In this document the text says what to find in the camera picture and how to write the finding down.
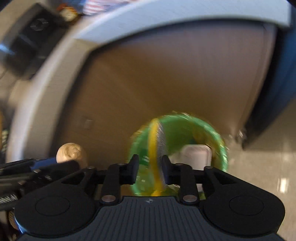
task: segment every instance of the black device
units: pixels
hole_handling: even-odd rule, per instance
[[[283,240],[276,232],[285,209],[273,194],[217,168],[192,170],[163,156],[165,182],[180,186],[178,198],[121,198],[120,186],[136,181],[138,166],[134,155],[128,164],[89,167],[26,194],[14,210],[24,233],[18,240]]]
[[[0,61],[14,75],[30,79],[67,30],[62,17],[35,4],[4,36]]]
[[[68,161],[31,170],[38,160],[26,159],[0,165],[0,211],[10,211],[27,193],[79,170]]]

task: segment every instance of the tiled floor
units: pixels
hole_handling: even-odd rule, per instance
[[[228,173],[273,193],[285,205],[286,215],[278,234],[296,240],[296,153],[279,151],[242,151],[229,148]]]
[[[296,99],[271,126],[243,151],[226,138],[229,148],[228,172],[273,193],[285,205],[285,219],[279,234],[296,240]]]

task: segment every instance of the green plastic object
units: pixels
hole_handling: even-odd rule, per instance
[[[204,144],[212,150],[211,165],[227,171],[227,151],[224,141],[211,125],[187,114],[165,115],[159,117],[159,121],[164,129],[168,155],[180,151],[187,144]],[[131,186],[137,196],[150,196],[154,191],[154,178],[149,168],[148,134],[148,126],[137,131],[130,149],[129,159],[133,154],[138,154],[140,160],[136,183]],[[177,192],[178,188],[170,185],[162,195],[177,195]]]

